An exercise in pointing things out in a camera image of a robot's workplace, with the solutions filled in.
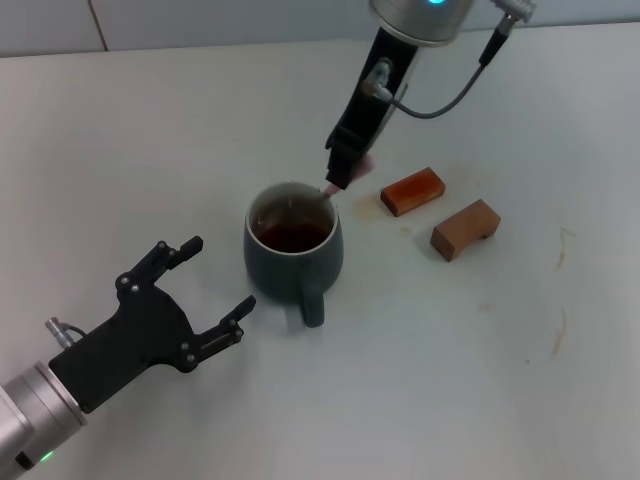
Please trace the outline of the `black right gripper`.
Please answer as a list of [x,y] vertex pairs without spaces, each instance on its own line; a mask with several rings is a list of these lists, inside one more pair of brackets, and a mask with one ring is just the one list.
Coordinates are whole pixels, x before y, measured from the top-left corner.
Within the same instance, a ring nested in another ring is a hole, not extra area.
[[361,84],[380,60],[388,60],[391,73],[387,89],[402,95],[418,57],[419,47],[405,43],[380,27],[360,72],[356,87],[325,148],[329,151],[326,180],[346,190],[373,169],[369,149],[382,131],[391,106],[365,95]]

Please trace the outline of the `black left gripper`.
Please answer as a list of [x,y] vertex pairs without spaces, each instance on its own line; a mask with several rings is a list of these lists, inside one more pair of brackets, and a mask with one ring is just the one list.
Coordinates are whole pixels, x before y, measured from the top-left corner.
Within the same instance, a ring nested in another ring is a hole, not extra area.
[[242,340],[240,321],[254,310],[253,295],[217,325],[195,334],[184,311],[154,286],[167,271],[199,254],[203,245],[200,236],[180,248],[159,241],[116,279],[116,313],[49,361],[82,412],[93,412],[152,366],[169,365],[189,373]]

